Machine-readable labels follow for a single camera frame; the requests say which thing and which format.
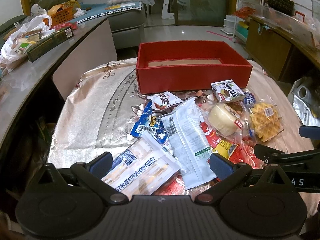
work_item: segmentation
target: barcode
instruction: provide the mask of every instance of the barcode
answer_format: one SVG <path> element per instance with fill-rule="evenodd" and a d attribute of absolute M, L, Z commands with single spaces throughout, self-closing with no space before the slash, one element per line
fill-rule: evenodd
<path fill-rule="evenodd" d="M 228 155 L 229 155 L 229 156 L 231 156 L 231 154 L 232 154 L 233 151 L 235 150 L 236 146 L 237 146 L 236 144 L 231 145 L 230 149 L 228 150 Z"/>
<path fill-rule="evenodd" d="M 151 135 L 154 135 L 156 133 L 156 128 L 155 127 L 150 127 L 146 125 L 139 125 L 136 129 L 137 133 L 143 133 L 144 131 L 147 131 Z"/>
<path fill-rule="evenodd" d="M 174 122 L 170 123 L 165 130 L 167 131 L 168 137 L 171 137 L 172 135 L 177 133 L 176 126 L 174 125 Z"/>
<path fill-rule="evenodd" d="M 264 109 L 264 113 L 265 113 L 266 117 L 269 117 L 269 116 L 273 115 L 273 110 L 271 107 L 268 107 L 268 108 Z"/>
<path fill-rule="evenodd" d="M 72 36 L 72 31 L 70 28 L 66 30 L 66 35 L 67 35 L 67 38 Z"/>

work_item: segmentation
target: waffle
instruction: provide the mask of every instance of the waffle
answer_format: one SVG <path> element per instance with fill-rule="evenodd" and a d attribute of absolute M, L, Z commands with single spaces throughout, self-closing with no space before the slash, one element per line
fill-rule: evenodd
<path fill-rule="evenodd" d="M 258 102 L 251 108 L 251 120 L 255 133 L 266 142 L 281 130 L 281 118 L 275 105 Z"/>

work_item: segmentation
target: dark green box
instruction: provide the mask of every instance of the dark green box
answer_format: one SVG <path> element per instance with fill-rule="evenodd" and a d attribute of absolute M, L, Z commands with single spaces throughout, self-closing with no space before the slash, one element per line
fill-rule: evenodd
<path fill-rule="evenodd" d="M 48 51 L 63 43 L 64 41 L 73 37 L 73 31 L 71 27 L 62 28 L 48 37 L 38 41 L 36 44 L 27 49 L 27 55 L 31 62 L 35 62 L 42 55 Z"/>

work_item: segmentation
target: blue mat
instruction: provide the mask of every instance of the blue mat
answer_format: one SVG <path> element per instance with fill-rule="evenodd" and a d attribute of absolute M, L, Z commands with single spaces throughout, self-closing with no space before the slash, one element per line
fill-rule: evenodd
<path fill-rule="evenodd" d="M 77 24 L 86 22 L 95 18 L 99 18 L 102 16 L 107 16 L 110 14 L 115 14 L 119 12 L 125 12 L 129 10 L 138 10 L 142 11 L 142 2 L 141 1 L 132 1 L 126 3 L 120 3 L 116 5 L 108 6 L 106 3 L 98 3 L 98 4 L 80 4 L 81 9 L 86 9 L 91 7 L 92 9 L 87 11 L 86 14 L 81 15 L 77 18 L 68 21 L 70 23 L 76 22 Z"/>

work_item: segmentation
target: open red cardboard box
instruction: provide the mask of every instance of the open red cardboard box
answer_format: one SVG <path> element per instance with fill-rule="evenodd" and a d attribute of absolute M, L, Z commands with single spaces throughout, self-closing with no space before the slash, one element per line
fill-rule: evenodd
<path fill-rule="evenodd" d="M 223 41 L 141 43 L 136 73 L 140 93 L 211 89 L 233 79 L 247 86 L 252 66 Z"/>

